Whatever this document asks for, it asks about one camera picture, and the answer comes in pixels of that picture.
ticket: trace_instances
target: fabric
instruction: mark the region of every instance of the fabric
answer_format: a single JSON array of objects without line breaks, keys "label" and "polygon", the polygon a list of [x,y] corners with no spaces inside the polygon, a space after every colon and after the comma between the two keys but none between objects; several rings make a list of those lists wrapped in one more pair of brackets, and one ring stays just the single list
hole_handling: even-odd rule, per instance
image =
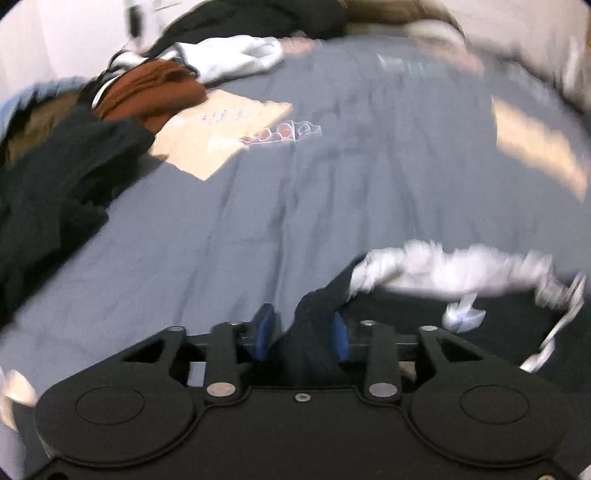
[{"label": "fabric", "polygon": [[80,95],[78,97],[78,104],[92,106],[93,100],[95,99],[97,93],[101,90],[103,85],[109,80],[121,76],[121,74],[122,73],[118,72],[109,72],[108,70],[102,71],[96,78],[90,80],[86,85],[82,87],[82,89],[80,90]]},{"label": "fabric", "polygon": [[0,173],[0,325],[32,289],[107,221],[105,206],[154,137],[85,108]]},{"label": "fabric", "polygon": [[[334,358],[330,359],[335,355],[332,347],[332,322],[335,312],[341,312],[349,325],[352,325],[353,322],[374,320],[393,325],[399,333],[405,334],[416,333],[416,330],[422,325],[441,326],[441,318],[447,303],[443,299],[432,300],[429,297],[413,296],[410,294],[412,290],[406,288],[396,288],[393,293],[390,293],[388,290],[392,290],[393,285],[387,283],[379,286],[374,284],[369,289],[359,287],[360,270],[367,273],[372,264],[376,267],[376,264],[380,263],[380,260],[376,258],[368,261],[368,257],[372,253],[374,252],[370,252],[366,257],[353,260],[327,287],[302,298],[295,310],[295,321],[290,330],[271,349],[273,352],[272,361],[280,363],[281,369],[284,370],[281,382],[300,387],[343,382],[343,372],[340,370],[338,362]],[[472,265],[474,270],[478,270],[480,267],[481,265],[477,263]],[[375,296],[372,295],[374,288],[377,290]],[[356,301],[356,294],[351,295],[352,290],[359,293],[359,302]],[[478,331],[476,329],[472,331],[474,332],[472,338],[476,339],[473,343],[513,363],[515,363],[515,359],[527,359],[531,351],[537,349],[535,337],[539,338],[545,331],[553,330],[554,322],[556,325],[561,322],[561,309],[558,309],[557,313],[546,313],[541,307],[525,304],[526,302],[533,304],[534,299],[535,295],[529,290],[492,297],[483,295],[482,300],[476,301],[476,305],[479,310],[491,310],[491,315],[487,316],[483,325],[486,325],[487,334],[493,338],[484,341],[482,335],[475,333]],[[513,311],[510,311],[510,305],[513,305]],[[505,338],[504,345],[501,346],[498,342],[501,340],[499,337],[503,327],[499,316],[510,317],[515,322],[517,311],[520,311],[520,321],[525,325],[522,325],[521,330],[515,328],[513,334]],[[577,321],[588,321],[586,315],[575,316]],[[532,345],[531,350],[520,351],[520,347],[527,343]],[[537,370],[542,369],[543,372],[543,366],[543,364],[539,365]],[[591,379],[591,368],[588,369],[586,375],[589,375],[588,378]],[[555,380],[558,383],[565,382],[564,384],[566,384],[564,379]]]},{"label": "fabric", "polygon": [[23,112],[22,121],[13,119],[5,139],[4,164],[14,164],[23,155],[43,143],[51,130],[70,113],[77,101],[78,91],[63,93],[33,107],[29,115]]},{"label": "fabric", "polygon": [[591,479],[591,465],[589,465],[583,472],[581,472],[580,479],[581,480]]},{"label": "fabric", "polygon": [[407,24],[404,32],[414,38],[448,42],[458,47],[466,45],[462,33],[443,20],[418,20]]},{"label": "fabric", "polygon": [[298,30],[311,38],[343,35],[346,14],[338,0],[213,0],[170,25],[148,51],[157,57],[175,43],[198,44],[207,38],[289,37]]},{"label": "fabric", "polygon": [[585,282],[586,275],[580,272],[570,287],[560,284],[552,273],[551,257],[537,252],[529,252],[524,258],[473,245],[446,254],[434,242],[411,241],[403,249],[369,252],[353,270],[349,295],[380,286],[420,297],[461,297],[458,303],[448,305],[443,315],[444,327],[461,333],[482,323],[485,312],[472,308],[477,294],[499,295],[533,288],[536,304],[567,312],[541,343],[540,353],[521,365],[533,372],[548,361],[556,347],[554,338],[582,308]]},{"label": "fabric", "polygon": [[405,25],[419,20],[440,20],[462,33],[453,15],[442,4],[430,0],[346,0],[346,3],[348,20],[354,24]]},{"label": "fabric", "polygon": [[153,60],[113,83],[96,108],[100,118],[136,118],[158,132],[172,116],[206,99],[203,85],[173,61]]},{"label": "fabric", "polygon": [[94,99],[92,100],[92,108],[96,108],[99,106],[100,101],[102,100],[103,96],[105,95],[106,91],[109,89],[111,85],[113,85],[119,77],[121,77],[123,73],[118,73],[113,78],[107,80],[96,92]]},{"label": "fabric", "polygon": [[10,122],[18,111],[26,109],[33,102],[39,103],[61,93],[78,90],[85,83],[86,80],[81,77],[37,83],[6,100],[0,105],[0,142],[4,141]]},{"label": "fabric", "polygon": [[[208,38],[196,45],[176,43],[159,58],[178,59],[195,72],[201,83],[207,84],[267,72],[283,59],[283,49],[276,38],[238,35]],[[134,52],[123,51],[113,58],[110,67],[131,70],[146,60]]]},{"label": "fabric", "polygon": [[207,180],[256,135],[291,111],[289,103],[257,102],[214,90],[207,102],[172,117],[156,135],[150,153]]},{"label": "fabric", "polygon": [[[474,55],[483,64],[478,74],[408,38],[360,35],[286,56],[268,75],[225,83],[234,95],[290,103],[282,123],[320,130],[243,148],[207,181],[163,162],[110,205],[108,223],[16,312],[0,336],[0,365],[41,395],[170,325],[207,333],[220,322],[248,321],[270,302],[286,330],[302,297],[352,258],[410,239],[433,239],[446,252],[473,244],[544,252],[566,282],[591,271],[589,195],[580,203],[545,172],[499,151],[491,98],[561,131],[584,163],[591,149],[579,117],[555,91],[515,77],[508,62]],[[532,292],[511,294],[509,314],[495,314],[485,300],[473,305],[486,310],[484,321],[464,335],[514,365],[537,351],[564,313],[536,306]],[[426,303],[436,308],[423,319],[441,321],[449,301],[420,299],[419,307]],[[402,332],[419,323],[407,304],[396,318],[384,307],[391,321],[408,322]],[[565,327],[535,374],[558,362],[553,375],[580,398],[578,365],[591,365],[588,325],[577,318]],[[0,426],[0,445],[0,466],[18,476],[22,447],[7,427]],[[583,465],[584,446],[569,445],[564,467],[576,476],[591,460]]]},{"label": "fabric", "polygon": [[12,370],[5,376],[0,368],[0,422],[12,430],[17,429],[12,413],[14,403],[34,407],[37,393],[19,372]]}]

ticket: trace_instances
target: pile of clothes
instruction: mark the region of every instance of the pile of clothes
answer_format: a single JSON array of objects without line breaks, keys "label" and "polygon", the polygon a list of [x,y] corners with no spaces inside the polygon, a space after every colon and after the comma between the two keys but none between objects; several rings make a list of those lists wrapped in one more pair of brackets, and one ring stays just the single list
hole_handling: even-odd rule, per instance
[{"label": "pile of clothes", "polygon": [[394,25],[438,19],[462,37],[446,12],[405,5],[213,0],[177,19],[148,51],[116,52],[97,78],[37,84],[1,104],[0,326],[108,220],[109,204],[147,168],[155,134],[207,101],[206,87],[279,64],[293,41],[278,38],[337,37],[348,22],[376,17]]}]

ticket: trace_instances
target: circular pad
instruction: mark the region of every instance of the circular pad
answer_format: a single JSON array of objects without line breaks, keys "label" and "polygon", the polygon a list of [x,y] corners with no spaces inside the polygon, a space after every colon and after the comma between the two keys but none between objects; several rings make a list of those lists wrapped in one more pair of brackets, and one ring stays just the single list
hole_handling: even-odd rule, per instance
[{"label": "circular pad", "polygon": [[502,362],[449,364],[414,394],[410,417],[438,450],[509,466],[552,454],[569,426],[554,387]]},{"label": "circular pad", "polygon": [[157,455],[194,419],[191,396],[156,365],[89,368],[49,389],[35,427],[62,458],[92,466],[130,465]]},{"label": "circular pad", "polygon": [[78,415],[97,425],[117,425],[130,421],[144,408],[141,393],[129,388],[100,387],[80,397]]},{"label": "circular pad", "polygon": [[460,404],[473,419],[496,425],[516,422],[529,410],[527,398],[500,385],[474,387],[462,395]]}]

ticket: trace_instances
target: white cloth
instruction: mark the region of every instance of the white cloth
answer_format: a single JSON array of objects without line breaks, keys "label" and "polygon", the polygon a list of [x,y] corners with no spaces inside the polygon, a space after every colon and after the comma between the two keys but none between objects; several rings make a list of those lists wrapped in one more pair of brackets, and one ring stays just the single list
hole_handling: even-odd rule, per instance
[{"label": "white cloth", "polygon": [[579,478],[580,480],[591,480],[591,465],[581,472]]},{"label": "white cloth", "polygon": [[[176,43],[158,58],[192,67],[198,72],[197,79],[207,84],[267,72],[283,60],[283,48],[273,37],[237,35],[208,38],[197,44]],[[146,60],[137,53],[124,51],[111,61],[111,67],[131,70]]]},{"label": "white cloth", "polygon": [[12,404],[20,403],[34,407],[37,400],[35,390],[25,377],[15,370],[11,370],[5,377],[0,368],[0,422],[16,430],[17,424],[12,415]]},{"label": "white cloth", "polygon": [[105,84],[99,89],[99,91],[96,92],[96,95],[95,95],[94,99],[92,100],[92,108],[96,108],[98,106],[100,99],[105,94],[105,90],[109,87],[109,85],[111,85],[119,77],[121,77],[121,75],[111,78],[111,80],[108,80],[107,82],[105,82]]},{"label": "white cloth", "polygon": [[552,257],[538,252],[522,257],[473,245],[447,254],[440,244],[410,241],[403,248],[369,252],[353,269],[349,295],[380,286],[415,296],[461,299],[448,306],[443,326],[462,333],[478,327],[484,318],[483,312],[472,308],[474,294],[491,296],[533,288],[538,305],[567,310],[540,345],[540,351],[522,364],[523,370],[534,372],[554,351],[556,334],[581,309],[585,281],[586,276],[580,273],[570,287],[562,285],[552,273]]},{"label": "white cloth", "polygon": [[466,40],[456,27],[442,20],[417,20],[405,25],[403,32],[414,38],[423,40],[439,40],[452,43],[458,47],[466,47]]}]

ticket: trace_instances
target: tan cloth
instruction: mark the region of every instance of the tan cloth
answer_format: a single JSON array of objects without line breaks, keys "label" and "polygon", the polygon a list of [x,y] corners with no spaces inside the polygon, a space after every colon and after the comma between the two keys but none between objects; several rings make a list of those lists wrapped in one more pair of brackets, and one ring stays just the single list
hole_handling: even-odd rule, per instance
[{"label": "tan cloth", "polygon": [[157,133],[184,108],[207,98],[205,88],[174,61],[153,60],[117,79],[96,108],[106,120],[132,117]]},{"label": "tan cloth", "polygon": [[223,90],[175,115],[156,135],[150,153],[207,180],[256,135],[291,111],[289,103],[257,102]]},{"label": "tan cloth", "polygon": [[570,148],[561,131],[550,130],[537,118],[532,118],[505,103],[492,99],[496,119],[496,145],[507,155],[537,168],[567,187],[579,200],[587,194],[587,173]]},{"label": "tan cloth", "polygon": [[79,92],[67,92],[33,107],[28,118],[16,119],[5,141],[4,163],[15,164],[33,148],[41,145],[53,128],[74,108]]},{"label": "tan cloth", "polygon": [[[346,3],[348,21],[352,24],[404,25],[417,20],[442,20],[463,33],[445,7],[429,0],[346,0]],[[359,25],[352,29],[348,27],[348,32],[362,33]]]}]

